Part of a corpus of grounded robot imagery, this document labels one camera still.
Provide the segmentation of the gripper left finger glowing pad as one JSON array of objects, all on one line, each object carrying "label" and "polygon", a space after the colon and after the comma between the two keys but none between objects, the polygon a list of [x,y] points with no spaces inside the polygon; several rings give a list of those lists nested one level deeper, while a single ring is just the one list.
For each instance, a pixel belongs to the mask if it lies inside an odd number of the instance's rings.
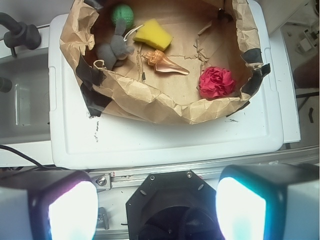
[{"label": "gripper left finger glowing pad", "polygon": [[92,240],[98,208],[97,188],[84,171],[0,175],[2,240]]}]

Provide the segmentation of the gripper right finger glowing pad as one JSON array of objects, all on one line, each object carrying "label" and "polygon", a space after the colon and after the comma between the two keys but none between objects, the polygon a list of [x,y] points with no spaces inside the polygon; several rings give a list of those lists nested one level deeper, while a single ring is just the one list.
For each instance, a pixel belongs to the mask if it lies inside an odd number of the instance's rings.
[{"label": "gripper right finger glowing pad", "polygon": [[318,240],[320,167],[228,165],[219,177],[215,208],[226,240]]}]

